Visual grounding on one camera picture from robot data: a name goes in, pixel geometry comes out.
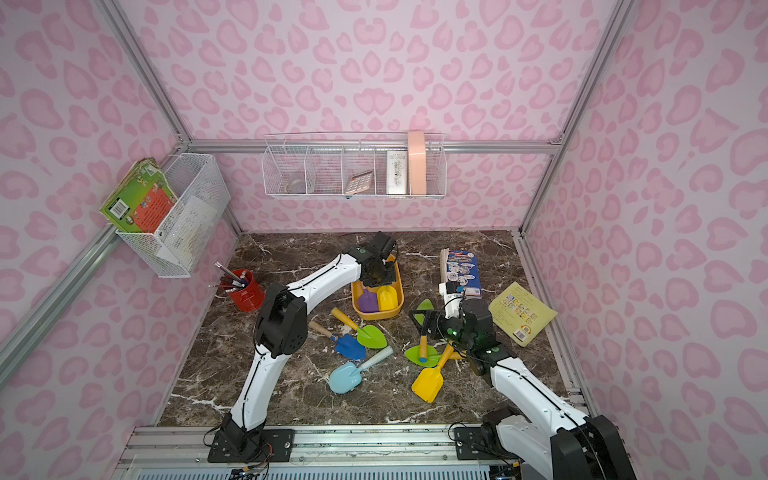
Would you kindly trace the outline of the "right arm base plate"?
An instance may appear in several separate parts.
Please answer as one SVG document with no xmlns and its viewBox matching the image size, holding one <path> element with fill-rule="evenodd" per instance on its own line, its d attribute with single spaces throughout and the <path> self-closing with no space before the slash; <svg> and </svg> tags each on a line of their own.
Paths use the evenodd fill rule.
<svg viewBox="0 0 768 480">
<path fill-rule="evenodd" d="M 518 457 L 503 450 L 487 426 L 452 425 L 448 432 L 458 460 L 499 460 L 512 462 Z"/>
</svg>

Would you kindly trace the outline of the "small yellow shovel yellow handle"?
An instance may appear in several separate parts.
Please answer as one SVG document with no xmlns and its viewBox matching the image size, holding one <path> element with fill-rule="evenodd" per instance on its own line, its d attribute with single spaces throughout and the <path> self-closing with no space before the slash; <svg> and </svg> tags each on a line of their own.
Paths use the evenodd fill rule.
<svg viewBox="0 0 768 480">
<path fill-rule="evenodd" d="M 442 369 L 453 353 L 453 346 L 447 345 L 437 365 L 432 368 L 423 369 L 420 372 L 411 386 L 412 392 L 425 402 L 432 403 L 444 384 Z"/>
</svg>

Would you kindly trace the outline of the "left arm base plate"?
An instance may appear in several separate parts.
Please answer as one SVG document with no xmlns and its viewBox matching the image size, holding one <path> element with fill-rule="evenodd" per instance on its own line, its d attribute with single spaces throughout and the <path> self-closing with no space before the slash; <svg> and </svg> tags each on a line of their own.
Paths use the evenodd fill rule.
<svg viewBox="0 0 768 480">
<path fill-rule="evenodd" d="M 294 445 L 293 429 L 266 429 L 243 433 L 237 429 L 216 432 L 210 446 L 209 463 L 260 464 L 288 462 Z"/>
</svg>

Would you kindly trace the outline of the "purple shovel pink handle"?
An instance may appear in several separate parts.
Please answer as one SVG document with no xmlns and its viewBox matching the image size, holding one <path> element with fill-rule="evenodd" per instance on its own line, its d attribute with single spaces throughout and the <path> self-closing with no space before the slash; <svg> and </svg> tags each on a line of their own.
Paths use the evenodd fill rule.
<svg viewBox="0 0 768 480">
<path fill-rule="evenodd" d="M 358 298 L 358 308 L 366 314 L 379 312 L 378 295 L 368 288 L 363 288 Z"/>
</svg>

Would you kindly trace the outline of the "light blue shovel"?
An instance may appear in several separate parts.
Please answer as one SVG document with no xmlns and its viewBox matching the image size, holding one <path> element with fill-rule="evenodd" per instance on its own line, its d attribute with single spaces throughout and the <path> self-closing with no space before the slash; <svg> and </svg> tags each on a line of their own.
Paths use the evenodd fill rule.
<svg viewBox="0 0 768 480">
<path fill-rule="evenodd" d="M 336 394 L 346 394 L 350 392 L 362 382 L 361 373 L 363 371 L 383 362 L 393 353 L 393 348 L 388 346 L 373 355 L 370 359 L 361 363 L 359 366 L 356 366 L 352 362 L 347 362 L 336 368 L 331 373 L 328 380 L 331 390 Z"/>
</svg>

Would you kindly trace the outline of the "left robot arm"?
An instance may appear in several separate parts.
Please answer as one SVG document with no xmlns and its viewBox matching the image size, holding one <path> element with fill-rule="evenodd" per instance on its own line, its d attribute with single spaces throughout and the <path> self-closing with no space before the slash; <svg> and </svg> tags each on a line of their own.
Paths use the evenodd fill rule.
<svg viewBox="0 0 768 480">
<path fill-rule="evenodd" d="M 395 266 L 390 257 L 396 246 L 393 237 L 378 232 L 302 279 L 268 286 L 254 326 L 254 359 L 227 416 L 238 431 L 250 434 L 265 424 L 277 380 L 290 356 L 307 339 L 308 316 L 312 310 L 337 290 L 356 281 L 367 287 L 393 283 Z"/>
</svg>

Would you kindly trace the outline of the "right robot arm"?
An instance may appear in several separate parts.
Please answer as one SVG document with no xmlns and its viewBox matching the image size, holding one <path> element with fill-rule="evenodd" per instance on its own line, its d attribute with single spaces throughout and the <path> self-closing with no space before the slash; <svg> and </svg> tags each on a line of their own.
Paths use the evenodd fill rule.
<svg viewBox="0 0 768 480">
<path fill-rule="evenodd" d="M 410 313 L 420 333 L 447 342 L 450 353 L 469 361 L 476 375 L 515 408 L 486 420 L 481 448 L 499 458 L 518 457 L 546 479 L 634 479 L 618 428 L 603 415 L 571 406 L 512 356 L 496 339 L 488 304 L 455 297 L 443 312 Z"/>
</svg>

